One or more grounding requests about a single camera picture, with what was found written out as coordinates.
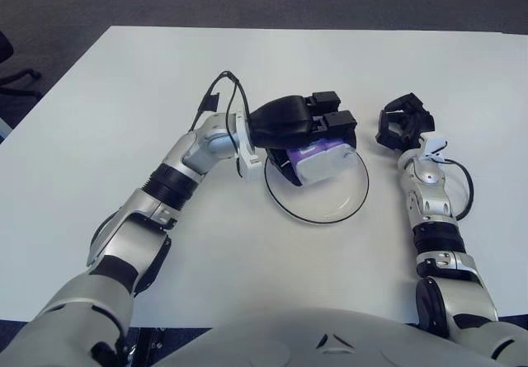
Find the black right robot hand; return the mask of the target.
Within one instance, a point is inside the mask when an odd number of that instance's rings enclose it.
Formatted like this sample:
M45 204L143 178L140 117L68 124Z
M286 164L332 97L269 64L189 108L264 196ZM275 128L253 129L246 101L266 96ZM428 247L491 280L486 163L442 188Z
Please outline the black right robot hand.
M419 148L421 134L434 130L432 114L411 92L391 101L380 111L375 140L386 148L405 152Z

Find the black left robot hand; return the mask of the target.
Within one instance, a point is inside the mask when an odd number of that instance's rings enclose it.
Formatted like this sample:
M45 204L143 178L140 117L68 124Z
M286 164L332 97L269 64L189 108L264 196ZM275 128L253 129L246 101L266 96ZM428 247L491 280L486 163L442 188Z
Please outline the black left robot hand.
M254 146L294 186L336 176L356 161L357 121L334 91L284 96L250 114Z

